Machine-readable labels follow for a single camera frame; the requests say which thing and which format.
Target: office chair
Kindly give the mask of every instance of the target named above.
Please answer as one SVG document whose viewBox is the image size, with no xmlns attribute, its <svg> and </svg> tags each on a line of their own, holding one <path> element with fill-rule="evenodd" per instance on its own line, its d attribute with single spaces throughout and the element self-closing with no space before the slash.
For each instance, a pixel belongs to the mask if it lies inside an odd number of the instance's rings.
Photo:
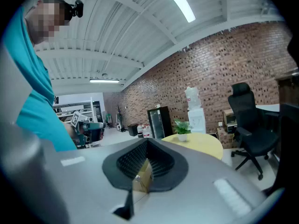
<svg viewBox="0 0 299 224">
<path fill-rule="evenodd" d="M 238 141 L 238 147 L 244 148 L 247 152 L 233 151 L 231 156 L 236 155 L 246 157 L 243 162 L 236 168 L 238 170 L 248 160 L 252 160 L 260 175 L 259 180 L 263 178 L 263 171 L 255 157 L 265 156 L 268 159 L 267 153 L 272 150 L 277 142 L 278 136 L 259 125 L 257 108 L 255 104 L 254 94 L 250 90 L 247 83 L 238 83 L 232 85 L 233 95 L 228 97 L 228 102 L 237 119 L 237 129 L 235 139 Z"/>
</svg>

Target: microwave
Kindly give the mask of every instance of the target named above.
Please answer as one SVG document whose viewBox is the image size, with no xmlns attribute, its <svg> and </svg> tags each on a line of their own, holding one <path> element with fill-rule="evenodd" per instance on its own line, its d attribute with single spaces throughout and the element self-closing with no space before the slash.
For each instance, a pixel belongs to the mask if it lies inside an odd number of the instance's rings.
<svg viewBox="0 0 299 224">
<path fill-rule="evenodd" d="M 235 130 L 237 129 L 237 119 L 235 118 L 233 110 L 223 110 L 222 113 L 224 126 L 226 128 L 227 133 L 235 133 Z"/>
</svg>

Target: trash bin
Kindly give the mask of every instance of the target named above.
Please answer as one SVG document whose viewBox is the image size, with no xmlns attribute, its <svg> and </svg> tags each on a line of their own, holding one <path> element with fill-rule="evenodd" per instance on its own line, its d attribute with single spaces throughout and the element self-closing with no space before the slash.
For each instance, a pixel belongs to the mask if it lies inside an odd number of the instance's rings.
<svg viewBox="0 0 299 224">
<path fill-rule="evenodd" d="M 138 134 L 137 126 L 138 124 L 128 125 L 128 131 L 131 136 L 136 136 Z"/>
</svg>

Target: cardboard box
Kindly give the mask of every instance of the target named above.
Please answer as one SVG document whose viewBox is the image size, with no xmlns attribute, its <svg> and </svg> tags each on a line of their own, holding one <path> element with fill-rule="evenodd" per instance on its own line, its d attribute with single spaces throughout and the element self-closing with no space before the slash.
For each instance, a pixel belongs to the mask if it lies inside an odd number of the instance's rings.
<svg viewBox="0 0 299 224">
<path fill-rule="evenodd" d="M 133 180 L 133 190 L 148 193 L 152 183 L 152 169 L 150 162 L 146 160 L 136 178 Z"/>
</svg>

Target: mini fridge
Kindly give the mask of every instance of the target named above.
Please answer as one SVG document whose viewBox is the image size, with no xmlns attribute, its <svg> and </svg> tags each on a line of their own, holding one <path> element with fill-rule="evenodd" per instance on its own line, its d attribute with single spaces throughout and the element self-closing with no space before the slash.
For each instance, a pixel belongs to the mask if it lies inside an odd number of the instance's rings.
<svg viewBox="0 0 299 224">
<path fill-rule="evenodd" d="M 163 139 L 173 134 L 167 106 L 148 110 L 148 116 L 153 138 Z"/>
</svg>

